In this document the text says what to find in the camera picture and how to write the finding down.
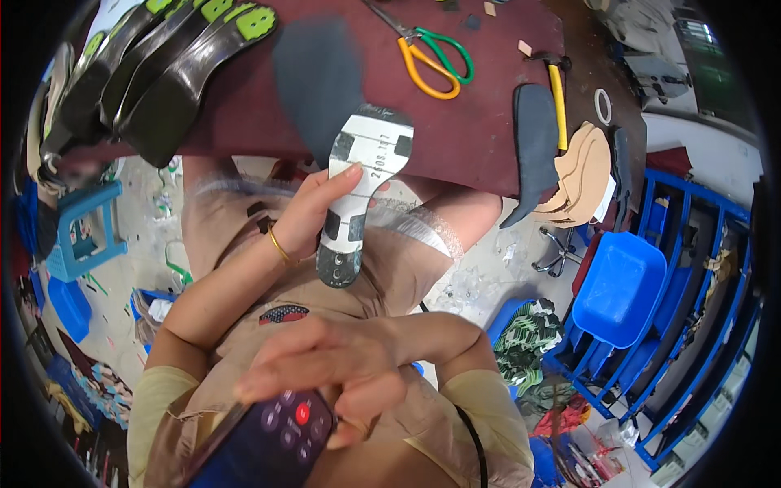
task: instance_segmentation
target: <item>orange scissor handle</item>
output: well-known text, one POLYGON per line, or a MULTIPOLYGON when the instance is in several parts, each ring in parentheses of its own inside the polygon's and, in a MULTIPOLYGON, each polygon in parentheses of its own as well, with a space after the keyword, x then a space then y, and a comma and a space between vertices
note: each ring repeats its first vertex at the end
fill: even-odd
POLYGON ((404 57, 404 64, 407 66, 409 77, 412 78, 412 81, 418 86, 418 88, 423 90, 423 93, 429 95, 430 97, 439 98, 440 100, 450 100, 457 97, 458 94, 461 93, 461 84, 458 82, 458 79, 454 77, 449 71, 436 64, 431 58, 423 54, 423 52, 421 52, 420 49, 418 49, 415 45, 408 45, 406 39, 403 37, 398 38, 396 42, 398 43, 398 47, 401 49, 401 55, 404 57), (450 85, 453 86, 453 89, 447 93, 443 93, 441 91, 436 91, 427 85, 426 82, 423 81, 423 78, 421 78, 418 74, 418 70, 415 68, 415 60, 413 57, 420 59, 420 61, 422 61, 426 66, 447 78, 450 82, 450 85))

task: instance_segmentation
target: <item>hand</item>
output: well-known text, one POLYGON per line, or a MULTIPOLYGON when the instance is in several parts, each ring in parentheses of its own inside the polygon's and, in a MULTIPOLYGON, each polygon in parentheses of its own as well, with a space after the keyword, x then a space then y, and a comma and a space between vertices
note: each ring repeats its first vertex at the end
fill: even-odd
MULTIPOLYGON (((306 177, 273 227, 276 241, 291 259, 297 261, 315 253, 317 236, 326 221, 328 207, 353 191, 362 174, 363 166, 356 163, 330 179, 327 169, 306 177)), ((385 191, 388 187, 386 182, 378 191, 385 191)), ((372 200, 369 207, 375 204, 372 200)))
POLYGON ((341 385, 333 406, 341 422, 327 446, 346 447, 363 441, 372 420, 405 398, 397 344, 384 319, 337 322, 309 315, 266 340, 235 394, 248 404, 285 390, 341 385))

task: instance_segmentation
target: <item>scissor blade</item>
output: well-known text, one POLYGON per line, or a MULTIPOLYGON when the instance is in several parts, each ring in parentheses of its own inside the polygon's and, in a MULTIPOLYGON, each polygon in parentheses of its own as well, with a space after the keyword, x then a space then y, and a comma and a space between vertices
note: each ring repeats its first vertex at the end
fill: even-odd
POLYGON ((400 35, 404 39, 410 37, 411 31, 408 28, 404 27, 404 24, 402 24, 399 19, 385 12, 384 10, 382 10, 377 5, 374 5, 374 3, 370 2, 369 0, 361 0, 361 1, 365 3, 366 6, 369 7, 375 14, 380 16, 380 18, 384 20, 389 26, 391 26, 393 30, 398 32, 398 35, 400 35))

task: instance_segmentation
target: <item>black and white insole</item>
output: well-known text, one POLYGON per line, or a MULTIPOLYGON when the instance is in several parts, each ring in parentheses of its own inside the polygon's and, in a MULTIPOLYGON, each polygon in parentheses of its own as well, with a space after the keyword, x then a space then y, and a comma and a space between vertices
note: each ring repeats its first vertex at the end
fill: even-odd
POLYGON ((363 176, 350 194, 328 208, 317 249, 317 274, 329 287, 348 287, 358 277, 369 199, 407 164, 412 134, 412 123, 406 116, 363 104, 333 142, 328 177, 356 162, 363 165, 363 176))

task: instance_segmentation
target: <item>hammer head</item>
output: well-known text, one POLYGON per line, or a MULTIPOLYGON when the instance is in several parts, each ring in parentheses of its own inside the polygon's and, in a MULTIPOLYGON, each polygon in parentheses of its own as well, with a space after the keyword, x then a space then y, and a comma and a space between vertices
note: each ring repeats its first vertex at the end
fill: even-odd
POLYGON ((536 52, 534 55, 525 58, 524 61, 537 61, 539 59, 542 59, 547 64, 555 64, 565 73, 572 68, 572 60, 569 56, 560 56, 548 51, 536 52))

